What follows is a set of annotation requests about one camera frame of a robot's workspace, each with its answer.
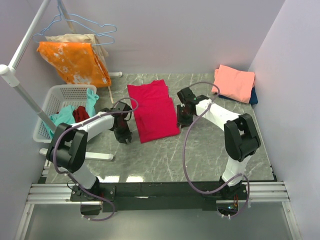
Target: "floor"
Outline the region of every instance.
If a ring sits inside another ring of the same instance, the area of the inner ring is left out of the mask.
[[[112,80],[114,100],[127,97],[127,85],[141,85],[153,80],[164,79],[169,95],[175,105],[180,101],[177,92],[190,84],[207,81],[213,82],[213,74],[124,74]],[[212,95],[211,86],[198,84],[192,87],[198,95]],[[99,111],[112,106],[107,88],[98,88],[100,96],[95,106]],[[257,125],[254,110],[250,104],[217,98],[215,103],[238,114],[248,113]],[[186,135],[183,128],[177,136],[167,137],[147,143],[140,143],[134,117],[128,122],[133,133],[132,143],[118,143],[114,133],[104,131],[87,143],[87,152],[114,154],[112,162],[86,160],[88,168],[101,182],[178,182],[185,181],[182,169],[182,147]],[[200,119],[192,129],[186,147],[186,165],[189,176],[194,181],[217,181],[225,170],[228,155],[225,150],[224,133],[206,119]],[[256,151],[247,164],[245,174],[251,181],[272,181],[274,175],[265,146]],[[46,183],[66,183],[68,177],[58,175],[50,167]]]
[[[77,204],[35,205],[26,240],[292,240],[281,202],[252,203],[239,216],[215,211],[120,211],[103,222],[81,218]]]

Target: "beige cloth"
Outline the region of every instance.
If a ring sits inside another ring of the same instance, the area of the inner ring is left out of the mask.
[[[97,36],[94,34],[65,34],[61,36],[46,36],[45,37],[49,42],[55,43],[88,43],[91,45],[100,44]],[[108,52],[102,45],[92,46],[93,51],[97,54],[100,60],[103,62],[104,66],[107,67],[105,58],[108,57]]]

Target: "pink towel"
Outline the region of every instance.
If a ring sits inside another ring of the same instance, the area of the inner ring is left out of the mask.
[[[139,103],[133,114],[142,144],[180,133],[175,106],[163,79],[127,87],[129,96]],[[131,101],[131,104],[134,109],[136,103]]]
[[[255,86],[255,73],[220,65],[214,71],[214,84],[220,88],[221,95],[248,104]],[[211,91],[216,93],[217,89],[213,87]]]

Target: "teal cloth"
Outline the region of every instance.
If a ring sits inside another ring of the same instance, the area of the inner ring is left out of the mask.
[[[86,90],[86,105],[85,111],[89,115],[89,117],[93,117],[96,115],[95,105],[98,101],[99,96],[94,93],[94,91],[90,88]]]
[[[59,113],[53,114],[49,116],[50,120],[54,123],[54,125],[58,126],[59,124],[65,123],[65,124],[75,124],[75,118],[72,115],[76,108],[72,105],[68,105],[63,107]],[[49,133],[50,138],[52,139],[54,136],[54,132],[51,131],[50,127],[48,127],[47,124],[43,123],[46,130]]]
[[[95,105],[99,96],[94,93],[94,91],[90,88],[86,90],[86,104],[85,104],[85,111],[88,113],[89,117],[93,117],[96,115]],[[73,116],[73,112],[76,108],[72,105],[68,105],[63,107],[59,113],[53,114],[49,116],[50,120],[54,123],[54,125],[58,126],[59,124],[75,124],[75,118]],[[50,127],[47,124],[43,123],[45,129],[49,133],[50,138],[52,139],[54,133],[51,131]]]

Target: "clothing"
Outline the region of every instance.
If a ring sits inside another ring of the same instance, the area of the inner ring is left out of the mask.
[[[86,90],[86,104],[85,107],[83,106],[79,106],[77,110],[75,110],[75,107],[72,105],[68,105],[66,107],[63,107],[60,112],[58,112],[57,114],[53,114],[51,116],[49,116],[49,118],[51,119],[51,121],[54,123],[54,125],[58,126],[59,124],[65,123],[65,124],[74,124],[74,123],[78,123],[81,122],[83,120],[79,120],[82,118],[91,118],[94,115],[96,115],[96,110],[95,110],[95,104],[97,102],[97,100],[99,99],[99,96],[97,94],[94,93],[94,91],[90,88],[87,88]],[[43,123],[45,126],[45,129],[47,130],[47,132],[49,133],[50,138],[52,138],[54,136],[54,133],[51,131],[50,127],[48,127],[47,124]]]
[[[129,96],[139,104],[133,114],[142,144],[180,133],[175,106],[163,79],[127,88]],[[131,105],[133,109],[137,106],[133,100]]]
[[[61,36],[46,36],[45,39],[48,42],[55,42],[55,43],[89,43],[92,46],[93,51],[95,54],[98,55],[101,62],[107,67],[105,58],[109,56],[108,52],[102,45],[100,44],[98,38],[94,34],[71,34],[67,33]]]
[[[73,111],[72,115],[76,123],[90,118],[84,106],[79,106],[76,110]]]
[[[74,124],[76,123],[74,116],[72,113],[74,112],[75,107],[72,105],[65,106],[61,108],[60,112],[57,114],[53,114],[49,116],[50,120],[54,123],[54,125],[58,126],[59,124]],[[50,138],[53,138],[54,132],[51,131],[50,127],[47,124],[43,123],[45,129],[49,133]]]
[[[219,87],[221,95],[248,104],[255,86],[255,73],[220,65],[214,71],[214,84]],[[212,92],[216,93],[217,89],[213,87]]]
[[[41,41],[37,51],[67,84],[111,85],[109,73],[90,43]]]
[[[233,100],[232,98],[229,98],[229,97],[223,96],[223,95],[219,95],[219,98],[236,101],[236,100]],[[252,91],[251,91],[251,97],[250,97],[250,100],[249,100],[249,104],[251,104],[251,105],[258,104],[258,97],[257,97],[257,94],[256,94],[256,89],[254,87],[252,88]]]
[[[95,105],[98,99],[99,96],[95,94],[91,88],[88,88],[86,90],[85,111],[88,113],[90,118],[96,115]]]

